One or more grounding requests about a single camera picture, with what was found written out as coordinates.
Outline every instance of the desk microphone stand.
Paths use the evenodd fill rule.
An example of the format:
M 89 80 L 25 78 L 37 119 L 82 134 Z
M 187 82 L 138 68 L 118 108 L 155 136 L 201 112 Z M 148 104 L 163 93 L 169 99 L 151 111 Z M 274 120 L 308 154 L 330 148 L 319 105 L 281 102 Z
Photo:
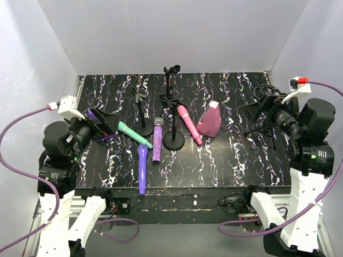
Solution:
M 147 138 L 154 132 L 154 123 L 150 119 L 144 118 L 144 113 L 141 109 L 141 103 L 145 99 L 145 95 L 139 94 L 134 86 L 131 86 L 132 93 L 135 95 L 135 104 L 138 108 L 138 116 L 140 123 L 135 125 L 135 131 L 142 137 Z
M 170 85 L 170 74 L 177 74 L 180 71 L 180 69 L 181 69 L 180 65 L 175 65 L 173 67 L 170 67 L 168 70 L 167 70 L 167 67 L 163 68 L 163 71 L 166 74 L 166 84 L 167 84 L 166 94 L 164 96 L 167 99 L 171 99 L 173 97 L 172 96 L 173 87 Z
M 173 115 L 173 127 L 171 131 L 168 131 L 163 137 L 163 145 L 169 151 L 177 151 L 180 150 L 184 146 L 184 136 L 180 131 L 176 130 L 176 114 L 177 114 L 177 107 L 180 105 L 178 100 L 175 99 L 167 99 L 164 96 L 160 96 L 160 100 L 163 106 L 169 107 L 171 110 L 171 114 Z

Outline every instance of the black table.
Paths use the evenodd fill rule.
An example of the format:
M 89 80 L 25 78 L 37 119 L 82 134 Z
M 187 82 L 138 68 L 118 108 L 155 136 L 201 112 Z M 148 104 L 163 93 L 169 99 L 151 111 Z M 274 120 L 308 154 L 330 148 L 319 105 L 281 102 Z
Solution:
M 216 209 L 215 199 L 218 200 L 219 196 L 241 191 L 242 187 L 251 184 L 286 185 L 284 192 L 289 191 L 287 143 L 281 131 L 277 128 L 274 131 L 276 151 L 271 149 L 271 138 L 258 132 L 243 136 L 243 132 L 262 122 L 259 120 L 254 127 L 249 127 L 238 107 L 252 103 L 253 89 L 267 83 L 263 73 L 180 73 L 172 76 L 170 83 L 174 88 L 173 95 L 186 105 L 195 124 L 210 100 L 220 102 L 222 127 L 218 136 L 203 136 L 203 145 L 198 147 L 183 121 L 177 118 L 177 129 L 184 134 L 185 145 L 177 152 L 170 152 L 163 147 L 159 165 L 152 164 L 152 153 L 149 154 L 147 186 L 150 189 L 147 190 L 147 196 L 138 196 L 136 189 L 137 142 L 121 132 L 110 141 L 92 142 L 79 160 L 81 173 L 77 181 L 80 187 L 78 192 L 82 191 L 81 188 L 84 188 L 82 192 L 86 192 L 87 188 L 94 186 L 113 187 L 117 195 L 131 198 L 131 210 L 156 211 L 194 208 L 192 195 L 195 192 L 207 199 L 202 208 Z M 147 95 L 142 105 L 146 117 L 153 119 L 161 113 L 159 94 L 165 93 L 164 74 L 88 75 L 78 109 L 85 112 L 87 108 L 96 106 L 105 112 L 118 113 L 122 121 L 133 128 L 139 120 L 130 86 Z M 164 133 L 171 130 L 171 117 L 170 110 L 165 110 Z M 191 196 L 189 201 L 176 205 L 172 202 L 176 195 Z M 218 221 L 223 219 L 227 219 L 227 216 L 221 216 Z

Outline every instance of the green microphone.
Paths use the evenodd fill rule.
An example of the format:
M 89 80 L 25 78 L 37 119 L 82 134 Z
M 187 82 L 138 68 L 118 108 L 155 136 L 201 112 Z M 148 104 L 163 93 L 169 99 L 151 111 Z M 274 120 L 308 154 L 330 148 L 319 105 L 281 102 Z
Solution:
M 149 149 L 152 149 L 152 144 L 148 140 L 146 140 L 140 134 L 130 129 L 125 123 L 119 122 L 118 130 L 128 135 L 129 137 L 135 139 L 137 142 L 143 145 L 147 145 Z

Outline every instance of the pink metronome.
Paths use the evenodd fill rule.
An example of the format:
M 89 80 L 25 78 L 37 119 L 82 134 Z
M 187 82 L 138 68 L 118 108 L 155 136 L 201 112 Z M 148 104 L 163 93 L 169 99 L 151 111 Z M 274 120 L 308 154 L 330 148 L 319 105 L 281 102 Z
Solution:
M 221 117 L 219 103 L 211 101 L 205 112 L 202 114 L 199 123 L 197 125 L 197 131 L 208 135 L 209 137 L 215 137 L 218 135 L 221 126 Z

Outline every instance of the glittery purple microphone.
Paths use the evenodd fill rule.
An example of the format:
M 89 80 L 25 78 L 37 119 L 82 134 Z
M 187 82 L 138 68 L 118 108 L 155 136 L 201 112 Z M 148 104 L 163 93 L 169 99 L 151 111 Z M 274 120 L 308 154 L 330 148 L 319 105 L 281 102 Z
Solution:
M 161 148 L 162 148 L 162 130 L 163 119 L 157 117 L 154 120 L 154 145 L 152 151 L 152 163 L 159 164 L 161 162 Z

